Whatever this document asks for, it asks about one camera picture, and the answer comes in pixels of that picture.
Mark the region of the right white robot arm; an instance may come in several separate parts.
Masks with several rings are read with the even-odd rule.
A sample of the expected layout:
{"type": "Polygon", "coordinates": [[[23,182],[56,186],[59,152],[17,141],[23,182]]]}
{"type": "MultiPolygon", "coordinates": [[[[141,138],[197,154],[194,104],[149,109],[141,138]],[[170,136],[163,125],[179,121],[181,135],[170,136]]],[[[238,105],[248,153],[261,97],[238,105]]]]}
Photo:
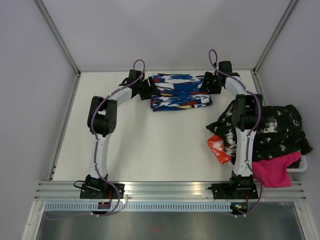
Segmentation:
{"type": "Polygon", "coordinates": [[[228,193],[233,198],[240,198],[246,192],[246,186],[239,180],[251,180],[254,176],[252,169],[253,146],[262,115],[263,98],[248,90],[242,83],[238,73],[233,72],[230,61],[212,62],[215,73],[206,72],[202,89],[211,93],[220,93],[222,88],[227,89],[235,96],[231,125],[236,134],[236,156],[228,185],[228,193]]]}

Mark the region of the blue white red patterned trousers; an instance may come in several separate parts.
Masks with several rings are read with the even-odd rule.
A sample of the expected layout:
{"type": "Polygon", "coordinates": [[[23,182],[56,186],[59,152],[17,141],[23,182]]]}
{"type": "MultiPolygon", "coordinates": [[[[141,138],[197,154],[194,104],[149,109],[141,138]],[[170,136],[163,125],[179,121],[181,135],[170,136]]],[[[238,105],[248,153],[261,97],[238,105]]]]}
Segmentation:
{"type": "Polygon", "coordinates": [[[204,78],[204,75],[190,73],[153,74],[152,80],[156,90],[150,99],[152,111],[180,111],[212,105],[210,94],[201,90],[204,78]]]}

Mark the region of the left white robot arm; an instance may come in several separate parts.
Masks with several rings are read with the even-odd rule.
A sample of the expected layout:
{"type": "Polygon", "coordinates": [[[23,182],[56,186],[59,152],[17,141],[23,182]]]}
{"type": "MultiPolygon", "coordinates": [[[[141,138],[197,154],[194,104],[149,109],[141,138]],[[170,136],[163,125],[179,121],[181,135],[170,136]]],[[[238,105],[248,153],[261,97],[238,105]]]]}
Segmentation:
{"type": "Polygon", "coordinates": [[[109,142],[117,126],[118,107],[139,95],[148,100],[158,94],[153,78],[145,78],[143,71],[131,69],[118,87],[106,96],[94,96],[91,100],[87,126],[93,137],[90,176],[101,181],[95,182],[91,193],[97,198],[105,198],[109,193],[107,157],[109,142]]]}

